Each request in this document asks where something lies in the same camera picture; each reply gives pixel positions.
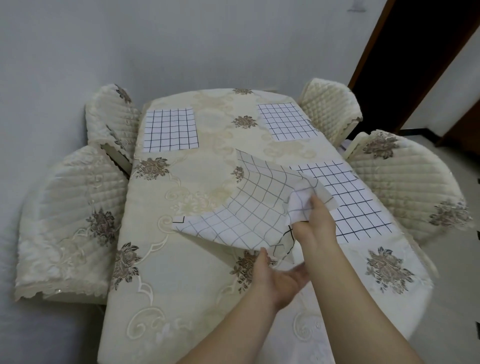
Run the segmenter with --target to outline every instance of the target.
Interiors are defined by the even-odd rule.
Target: quilted chair cover
[[[108,144],[133,163],[140,111],[118,85],[100,88],[85,105],[88,143]]]
[[[419,244],[473,226],[450,169],[426,147],[376,130],[346,160]]]
[[[47,171],[22,209],[16,300],[38,292],[106,300],[127,183],[99,146]]]
[[[335,81],[312,79],[305,85],[298,105],[335,148],[347,137],[347,128],[362,121],[355,95]]]

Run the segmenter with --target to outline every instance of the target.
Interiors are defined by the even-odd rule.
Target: wall
[[[366,12],[349,12],[354,3]],[[106,0],[142,102],[216,87],[348,84],[386,0]]]
[[[457,54],[402,129],[444,135],[480,99],[480,28]]]
[[[96,363],[95,306],[12,300],[18,217],[44,169],[85,145],[84,103],[128,83],[95,0],[4,1],[0,12],[0,362]]]
[[[96,362],[89,305],[12,300],[30,186],[85,145],[84,103],[118,83],[137,105],[177,92],[348,83],[386,0],[17,0],[0,12],[0,362]]]

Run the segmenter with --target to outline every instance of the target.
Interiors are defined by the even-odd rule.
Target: person's right arm
[[[363,286],[336,242],[335,222],[311,198],[309,222],[293,224],[336,364],[423,363]]]

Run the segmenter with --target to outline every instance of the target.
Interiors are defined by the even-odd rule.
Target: person
[[[336,364],[422,363],[363,286],[336,242],[335,222],[311,197],[310,221],[293,224],[304,263],[290,271],[269,266],[261,249],[252,284],[224,320],[178,364],[253,363],[279,310],[312,281]]]

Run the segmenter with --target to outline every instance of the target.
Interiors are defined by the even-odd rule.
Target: hand
[[[293,236],[302,248],[316,246],[323,242],[336,242],[336,225],[332,215],[316,195],[311,196],[310,202],[313,207],[310,221],[298,221],[292,224]]]
[[[305,263],[291,270],[272,269],[270,258],[265,248],[253,266],[252,289],[264,295],[276,311],[288,306],[293,297],[310,281]]]

